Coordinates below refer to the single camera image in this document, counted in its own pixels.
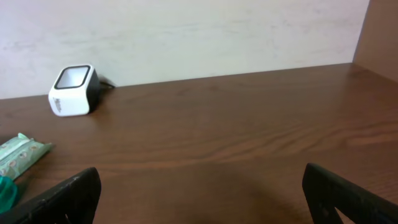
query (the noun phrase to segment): white cube device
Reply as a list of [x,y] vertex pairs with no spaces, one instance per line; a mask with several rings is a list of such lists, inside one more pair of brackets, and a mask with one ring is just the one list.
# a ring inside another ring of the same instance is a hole
[[88,114],[97,105],[100,90],[100,80],[93,66],[67,67],[50,90],[51,109],[57,116]]

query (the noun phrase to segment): desk surface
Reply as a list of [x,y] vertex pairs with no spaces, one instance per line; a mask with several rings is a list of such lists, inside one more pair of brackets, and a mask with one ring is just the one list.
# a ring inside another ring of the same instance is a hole
[[311,223],[316,162],[398,203],[398,84],[350,64],[117,88],[88,116],[0,100],[0,142],[56,147],[23,200],[94,166],[95,223]]

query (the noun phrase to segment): green package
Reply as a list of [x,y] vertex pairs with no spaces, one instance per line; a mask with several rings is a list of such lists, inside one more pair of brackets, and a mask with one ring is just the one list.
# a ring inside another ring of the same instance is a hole
[[51,148],[19,133],[0,146],[0,175],[15,180]]

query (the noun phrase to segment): teal bottle cap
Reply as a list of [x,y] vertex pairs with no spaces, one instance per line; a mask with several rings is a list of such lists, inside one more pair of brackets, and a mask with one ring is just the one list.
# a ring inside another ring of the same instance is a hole
[[16,203],[17,185],[9,177],[0,176],[0,213],[8,211]]

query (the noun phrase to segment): wooden desk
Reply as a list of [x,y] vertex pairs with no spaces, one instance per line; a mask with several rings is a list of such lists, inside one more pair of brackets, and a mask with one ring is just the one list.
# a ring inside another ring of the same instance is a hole
[[350,64],[117,88],[88,115],[0,101],[0,142],[56,148],[27,200],[95,166],[95,223],[311,223],[307,162],[398,202],[398,84]]

